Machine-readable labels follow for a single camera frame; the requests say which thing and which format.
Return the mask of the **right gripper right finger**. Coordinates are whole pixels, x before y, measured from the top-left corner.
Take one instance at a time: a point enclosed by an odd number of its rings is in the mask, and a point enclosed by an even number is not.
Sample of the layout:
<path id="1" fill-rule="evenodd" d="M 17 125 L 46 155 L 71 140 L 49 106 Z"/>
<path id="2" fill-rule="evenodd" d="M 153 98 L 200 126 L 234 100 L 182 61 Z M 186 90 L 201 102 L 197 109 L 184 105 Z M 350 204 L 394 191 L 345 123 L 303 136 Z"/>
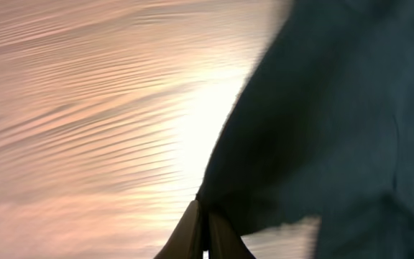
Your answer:
<path id="1" fill-rule="evenodd" d="M 210 259 L 255 259 L 229 221 L 220 214 L 211 212 L 208 215 L 208 227 Z"/>

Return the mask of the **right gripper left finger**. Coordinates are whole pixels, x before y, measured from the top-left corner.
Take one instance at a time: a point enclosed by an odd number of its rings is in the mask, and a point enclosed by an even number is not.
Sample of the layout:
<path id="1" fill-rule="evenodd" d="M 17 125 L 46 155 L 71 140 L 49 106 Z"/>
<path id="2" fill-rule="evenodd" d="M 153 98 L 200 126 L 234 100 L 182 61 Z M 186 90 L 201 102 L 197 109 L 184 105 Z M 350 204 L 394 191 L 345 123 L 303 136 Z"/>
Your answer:
<path id="1" fill-rule="evenodd" d="M 202 259 L 202 223 L 199 202 L 193 200 L 155 259 Z"/>

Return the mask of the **black t-shirt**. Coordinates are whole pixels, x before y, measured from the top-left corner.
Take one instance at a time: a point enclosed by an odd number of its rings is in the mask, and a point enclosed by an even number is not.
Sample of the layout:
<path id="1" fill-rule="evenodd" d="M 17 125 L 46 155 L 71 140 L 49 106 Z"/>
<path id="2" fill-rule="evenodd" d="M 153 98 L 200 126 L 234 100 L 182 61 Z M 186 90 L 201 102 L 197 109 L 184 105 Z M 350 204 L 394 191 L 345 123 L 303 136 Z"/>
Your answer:
<path id="1" fill-rule="evenodd" d="M 297 0 L 197 195 L 240 235 L 318 216 L 316 258 L 414 258 L 414 0 Z"/>

